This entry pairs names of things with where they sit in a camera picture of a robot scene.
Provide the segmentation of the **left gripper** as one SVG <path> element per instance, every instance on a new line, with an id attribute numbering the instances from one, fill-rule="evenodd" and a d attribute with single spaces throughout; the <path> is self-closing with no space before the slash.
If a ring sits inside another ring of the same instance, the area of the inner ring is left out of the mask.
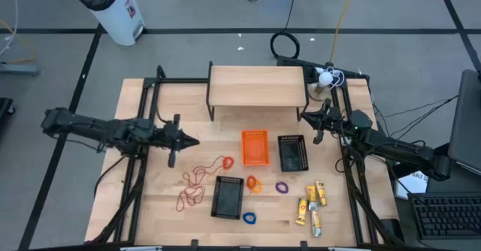
<path id="1" fill-rule="evenodd" d="M 157 118 L 164 123 L 164 126 L 154 130 L 153 145 L 155 147 L 166 148 L 170 150 L 168 156 L 168 167 L 173 168 L 175 166 L 176 151 L 184 150 L 189 147 L 197 146 L 200 144 L 199 140 L 186 134 L 183 130 L 179 129 L 180 115 L 174 114 L 172 120 L 166 120 L 160 117 L 160 113 L 157 113 Z"/>

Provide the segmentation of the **white bulb desk lamp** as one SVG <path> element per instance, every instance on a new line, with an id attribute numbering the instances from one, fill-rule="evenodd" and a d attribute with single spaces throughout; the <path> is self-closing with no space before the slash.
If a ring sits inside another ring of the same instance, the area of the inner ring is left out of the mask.
<path id="1" fill-rule="evenodd" d="M 331 91 L 334 77 L 330 72 L 319 73 L 318 81 L 308 86 L 308 94 L 315 101 L 325 100 Z"/>

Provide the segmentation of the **white trash bin black liner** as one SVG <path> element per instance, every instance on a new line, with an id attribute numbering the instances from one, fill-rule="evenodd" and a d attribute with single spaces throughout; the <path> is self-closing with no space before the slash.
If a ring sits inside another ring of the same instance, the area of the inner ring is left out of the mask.
<path id="1" fill-rule="evenodd" d="M 136 43 L 146 24 L 136 0 L 79 0 L 118 45 Z"/>

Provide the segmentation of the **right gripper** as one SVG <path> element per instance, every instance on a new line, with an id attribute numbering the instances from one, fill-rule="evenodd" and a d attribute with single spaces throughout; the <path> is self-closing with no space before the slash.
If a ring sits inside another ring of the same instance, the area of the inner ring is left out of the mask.
<path id="1" fill-rule="evenodd" d="M 314 144 L 320 144 L 323 140 L 324 131 L 334 134 L 341 134 L 342 120 L 340 109 L 331 105 L 331 99 L 327 98 L 322 107 L 317 111 L 305 111 L 300 114 L 314 130 L 316 136 L 313 139 Z"/>

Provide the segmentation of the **orange slotted plastic basket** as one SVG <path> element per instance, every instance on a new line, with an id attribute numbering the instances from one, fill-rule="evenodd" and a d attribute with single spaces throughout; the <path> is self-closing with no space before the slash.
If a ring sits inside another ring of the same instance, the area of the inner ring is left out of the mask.
<path id="1" fill-rule="evenodd" d="M 267 130 L 242 131 L 241 141 L 244 166 L 267 166 L 270 164 Z"/>

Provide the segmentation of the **black office desk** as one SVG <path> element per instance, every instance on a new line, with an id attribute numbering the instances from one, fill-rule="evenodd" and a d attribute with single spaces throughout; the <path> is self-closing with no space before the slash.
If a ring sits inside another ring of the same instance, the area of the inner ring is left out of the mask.
<path id="1" fill-rule="evenodd" d="M 442 182 L 436 180 L 428 181 L 427 193 L 434 192 L 481 192 L 481 175 L 475 174 L 460 165 L 451 165 L 451 177 L 448 180 Z M 481 251 L 481 239 L 420 240 L 409 202 L 397 198 L 396 207 L 406 245 L 461 251 Z"/>

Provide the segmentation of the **grey laptop computer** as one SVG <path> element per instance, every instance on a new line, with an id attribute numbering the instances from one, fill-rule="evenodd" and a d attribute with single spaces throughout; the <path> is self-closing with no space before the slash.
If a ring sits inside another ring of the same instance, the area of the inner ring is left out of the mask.
<path id="1" fill-rule="evenodd" d="M 462 72 L 448 156 L 481 175 L 481 79 L 476 71 Z"/>

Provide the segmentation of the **black smartphone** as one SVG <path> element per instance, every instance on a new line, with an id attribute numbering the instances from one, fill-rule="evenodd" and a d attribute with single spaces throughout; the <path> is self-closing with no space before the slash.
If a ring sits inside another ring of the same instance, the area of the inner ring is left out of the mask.
<path id="1" fill-rule="evenodd" d="M 390 233 L 396 236 L 397 239 L 399 239 L 402 243 L 405 243 L 401 224 L 398 219 L 381 219 L 381 223 Z"/>

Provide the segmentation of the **black chair base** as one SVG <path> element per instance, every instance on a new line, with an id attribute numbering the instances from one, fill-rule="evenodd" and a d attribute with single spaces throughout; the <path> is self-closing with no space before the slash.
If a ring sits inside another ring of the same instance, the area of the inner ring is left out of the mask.
<path id="1" fill-rule="evenodd" d="M 11 98 L 0 98 L 0 128 L 5 125 L 10 116 L 15 114 L 16 109 L 13 106 Z"/>

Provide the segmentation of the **white paper sheet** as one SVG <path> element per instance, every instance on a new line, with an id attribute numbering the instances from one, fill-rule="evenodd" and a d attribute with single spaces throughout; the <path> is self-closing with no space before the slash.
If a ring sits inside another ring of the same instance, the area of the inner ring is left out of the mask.
<path id="1" fill-rule="evenodd" d="M 421 171 L 395 180 L 395 197 L 407 200 L 408 192 L 426 193 L 429 177 Z"/>

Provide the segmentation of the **grey floor stand base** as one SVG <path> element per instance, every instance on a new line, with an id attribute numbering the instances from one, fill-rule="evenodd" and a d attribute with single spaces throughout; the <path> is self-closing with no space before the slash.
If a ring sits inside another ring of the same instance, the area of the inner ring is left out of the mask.
<path id="1" fill-rule="evenodd" d="M 24 74 L 37 76 L 39 69 L 37 65 L 17 65 L 0 62 L 0 74 Z"/>

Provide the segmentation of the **black aluminium table frame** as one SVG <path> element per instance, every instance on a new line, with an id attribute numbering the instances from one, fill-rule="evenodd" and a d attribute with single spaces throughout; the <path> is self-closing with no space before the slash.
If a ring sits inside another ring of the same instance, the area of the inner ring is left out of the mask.
<path id="1" fill-rule="evenodd" d="M 126 213 L 121 237 L 137 245 L 185 246 L 193 240 L 202 246 L 354 246 L 369 242 L 368 219 L 360 206 L 352 206 L 346 179 L 340 163 L 338 140 L 325 135 L 314 144 L 314 130 L 297 120 L 293 107 L 218 107 L 211 120 L 206 105 L 207 81 L 194 78 L 168 78 L 159 89 L 159 113 L 163 119 L 180 115 L 180 126 L 200 144 L 182 150 L 169 168 L 168 152 L 159 148 L 149 151 L 147 172 L 138 207 Z M 267 130 L 270 164 L 244 166 L 241 132 Z M 309 170 L 282 172 L 277 138 L 303 135 Z M 253 175 L 262 182 L 259 194 L 245 191 L 243 211 L 257 215 L 255 225 L 242 219 L 223 219 L 210 215 L 215 185 L 214 176 L 203 180 L 203 201 L 182 212 L 175 210 L 177 196 L 186 188 L 182 175 L 195 166 L 210 165 L 219 156 L 231 156 L 231 177 Z M 306 187 L 317 180 L 325 184 L 327 205 L 320 209 L 321 237 L 314 237 L 310 226 L 295 223 L 298 200 Z M 280 194 L 275 184 L 289 186 Z"/>

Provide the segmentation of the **wooden shelf riser black legs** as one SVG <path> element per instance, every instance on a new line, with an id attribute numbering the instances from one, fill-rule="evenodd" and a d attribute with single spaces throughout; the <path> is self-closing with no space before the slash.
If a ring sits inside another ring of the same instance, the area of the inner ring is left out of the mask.
<path id="1" fill-rule="evenodd" d="M 310 103 L 307 79 L 299 66 L 233 66 L 209 62 L 206 105 L 216 107 L 294 107 L 297 120 Z"/>

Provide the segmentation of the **black slotted plastic basket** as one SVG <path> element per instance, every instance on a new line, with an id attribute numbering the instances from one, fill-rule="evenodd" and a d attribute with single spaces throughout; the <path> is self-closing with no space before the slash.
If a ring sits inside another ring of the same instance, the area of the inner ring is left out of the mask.
<path id="1" fill-rule="evenodd" d="M 210 215 L 223 219 L 240 219 L 244 196 L 244 179 L 217 176 Z"/>
<path id="2" fill-rule="evenodd" d="M 284 135 L 277 138 L 282 172 L 308 171 L 307 151 L 303 135 Z"/>

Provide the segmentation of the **black computer keyboard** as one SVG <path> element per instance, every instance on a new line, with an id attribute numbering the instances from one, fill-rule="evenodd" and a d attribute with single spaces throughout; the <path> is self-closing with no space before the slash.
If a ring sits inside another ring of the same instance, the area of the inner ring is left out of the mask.
<path id="1" fill-rule="evenodd" d="M 421 240 L 481 239 L 481 192 L 408 195 Z"/>

